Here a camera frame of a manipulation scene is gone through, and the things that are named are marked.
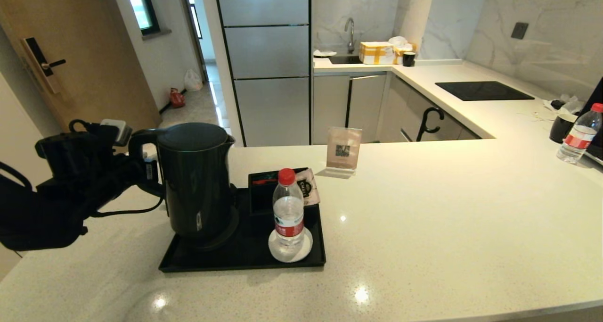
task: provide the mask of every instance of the faucet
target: faucet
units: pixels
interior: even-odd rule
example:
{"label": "faucet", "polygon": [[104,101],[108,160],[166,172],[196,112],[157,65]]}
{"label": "faucet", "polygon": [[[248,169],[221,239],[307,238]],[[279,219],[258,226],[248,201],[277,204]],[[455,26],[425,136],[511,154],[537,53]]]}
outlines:
{"label": "faucet", "polygon": [[350,42],[347,43],[347,53],[353,53],[354,52],[354,19],[352,17],[349,17],[347,19],[347,21],[345,22],[345,28],[344,31],[347,32],[347,27],[348,25],[350,25],[351,23],[351,31],[350,31]]}

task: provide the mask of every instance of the electric kettle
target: electric kettle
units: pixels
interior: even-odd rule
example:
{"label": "electric kettle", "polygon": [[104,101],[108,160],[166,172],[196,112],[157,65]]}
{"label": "electric kettle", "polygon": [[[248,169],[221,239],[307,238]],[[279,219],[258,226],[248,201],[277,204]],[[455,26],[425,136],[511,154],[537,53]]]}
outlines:
{"label": "electric kettle", "polygon": [[142,158],[142,146],[149,143],[157,146],[162,184],[139,187],[164,197],[172,229],[196,248],[222,245],[239,222],[228,179],[228,150],[235,139],[206,123],[146,129],[132,135],[130,156]]}

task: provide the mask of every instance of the kettle lid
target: kettle lid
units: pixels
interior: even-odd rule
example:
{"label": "kettle lid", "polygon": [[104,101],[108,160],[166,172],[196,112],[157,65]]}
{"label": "kettle lid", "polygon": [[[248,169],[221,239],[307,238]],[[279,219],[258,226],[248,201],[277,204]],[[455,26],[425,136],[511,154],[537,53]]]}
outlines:
{"label": "kettle lid", "polygon": [[228,140],[222,127],[209,123],[184,123],[170,126],[157,137],[157,143],[176,151],[209,150]]}

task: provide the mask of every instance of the plastic bottle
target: plastic bottle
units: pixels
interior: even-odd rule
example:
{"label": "plastic bottle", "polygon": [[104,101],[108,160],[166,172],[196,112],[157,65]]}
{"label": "plastic bottle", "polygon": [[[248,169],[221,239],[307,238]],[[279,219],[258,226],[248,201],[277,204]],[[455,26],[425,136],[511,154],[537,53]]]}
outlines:
{"label": "plastic bottle", "polygon": [[304,249],[303,193],[295,181],[295,171],[278,172],[272,202],[274,231],[269,238],[270,251],[281,262],[295,262],[306,256],[299,255]]}
{"label": "plastic bottle", "polygon": [[603,122],[601,112],[603,112],[603,104],[595,103],[590,111],[576,120],[569,134],[563,140],[559,151],[557,151],[557,157],[560,160],[573,165],[578,162],[599,129],[601,129],[601,122]]}

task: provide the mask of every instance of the refrigerator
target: refrigerator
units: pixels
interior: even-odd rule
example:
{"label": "refrigerator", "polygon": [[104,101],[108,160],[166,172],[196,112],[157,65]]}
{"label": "refrigerator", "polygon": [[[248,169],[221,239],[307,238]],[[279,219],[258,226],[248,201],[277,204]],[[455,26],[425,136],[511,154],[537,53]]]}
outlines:
{"label": "refrigerator", "polygon": [[246,146],[310,143],[310,0],[218,0]]}

